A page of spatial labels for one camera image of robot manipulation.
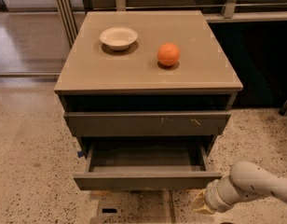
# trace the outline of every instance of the orange ball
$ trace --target orange ball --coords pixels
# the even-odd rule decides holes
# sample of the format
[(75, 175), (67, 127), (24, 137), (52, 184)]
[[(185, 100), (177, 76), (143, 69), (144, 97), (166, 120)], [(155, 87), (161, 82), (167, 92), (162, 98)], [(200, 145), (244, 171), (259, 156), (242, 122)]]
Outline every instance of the orange ball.
[(180, 59), (180, 50), (173, 43), (164, 43), (157, 52), (159, 62), (166, 66), (176, 64)]

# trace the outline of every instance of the white bowl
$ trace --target white bowl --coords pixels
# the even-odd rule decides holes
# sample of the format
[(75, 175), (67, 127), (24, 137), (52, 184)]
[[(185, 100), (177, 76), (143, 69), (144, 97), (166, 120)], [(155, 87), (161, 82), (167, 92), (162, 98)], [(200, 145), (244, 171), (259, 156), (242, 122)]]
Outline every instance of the white bowl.
[(128, 27), (113, 27), (103, 31), (100, 40), (110, 49), (124, 50), (137, 39), (137, 33)]

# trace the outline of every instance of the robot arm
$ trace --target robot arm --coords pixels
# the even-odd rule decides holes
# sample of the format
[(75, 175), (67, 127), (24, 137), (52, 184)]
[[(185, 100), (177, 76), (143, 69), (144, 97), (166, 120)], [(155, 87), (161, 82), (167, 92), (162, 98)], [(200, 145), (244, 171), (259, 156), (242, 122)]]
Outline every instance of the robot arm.
[(287, 203), (287, 178), (273, 175), (251, 162), (238, 161), (228, 176), (212, 181), (200, 191), (193, 206), (201, 214), (224, 213), (236, 203), (267, 196)]

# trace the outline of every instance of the open drawer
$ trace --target open drawer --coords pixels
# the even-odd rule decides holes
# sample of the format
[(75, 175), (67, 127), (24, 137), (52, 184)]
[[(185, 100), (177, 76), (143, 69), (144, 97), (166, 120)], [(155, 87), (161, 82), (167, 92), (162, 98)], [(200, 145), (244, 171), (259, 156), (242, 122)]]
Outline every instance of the open drawer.
[(229, 111), (66, 112), (73, 136), (219, 135)]
[(196, 137), (96, 140), (85, 173), (74, 174), (81, 190), (203, 189), (220, 178)]

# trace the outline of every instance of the terrazzo floor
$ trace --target terrazzo floor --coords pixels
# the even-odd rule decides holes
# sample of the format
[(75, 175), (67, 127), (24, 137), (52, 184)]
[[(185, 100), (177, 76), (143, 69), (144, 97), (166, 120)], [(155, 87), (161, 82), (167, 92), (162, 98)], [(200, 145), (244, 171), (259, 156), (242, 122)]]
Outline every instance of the terrazzo floor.
[[(0, 16), (14, 19), (11, 14)], [(37, 24), (44, 29), (46, 26), (40, 24), (40, 19), (45, 16), (25, 15), (18, 22), (29, 23), (32, 30)], [(69, 48), (65, 47), (59, 17), (48, 16), (59, 27), (56, 34), (59, 34), (58, 39), (63, 44), (59, 50), (50, 51), (51, 57), (59, 60), (56, 67), (60, 68)], [(12, 41), (16, 45), (13, 48), (17, 49), (20, 45), (16, 42), (20, 42), (21, 37), (17, 34), (21, 31), (16, 30), (13, 23), (4, 24), (2, 17), (0, 29), (16, 31)], [(25, 40), (26, 46), (20, 47), (18, 52), (28, 58), (36, 57), (34, 52), (41, 54), (57, 43), (53, 40), (56, 36), (52, 35), (41, 49), (37, 49), (31, 44), (34, 35), (29, 37), (29, 41)], [(17, 61), (23, 68), (30, 67), (24, 66), (26, 62), (21, 57), (14, 60), (5, 53), (4, 38), (0, 42), (0, 70), (11, 69), (7, 65), (14, 65), (13, 62)], [(42, 64), (50, 57), (49, 53), (46, 55), (41, 58)], [(238, 203), (223, 214), (205, 216), (192, 211), (192, 200), (198, 190), (171, 193), (125, 191), (104, 195), (80, 191), (73, 180), (73, 173), (83, 172), (86, 161), (76, 155), (79, 145), (63, 120), (62, 106), (53, 91), (55, 84), (53, 78), (0, 78), (0, 224), (287, 224), (287, 204), (271, 197)], [(280, 116), (275, 108), (233, 109), (231, 113), (223, 135), (218, 137), (209, 156), (211, 169), (227, 175), (233, 163), (245, 160), (275, 175), (287, 177), (287, 116)], [(105, 213), (105, 209), (116, 209), (116, 213)]]

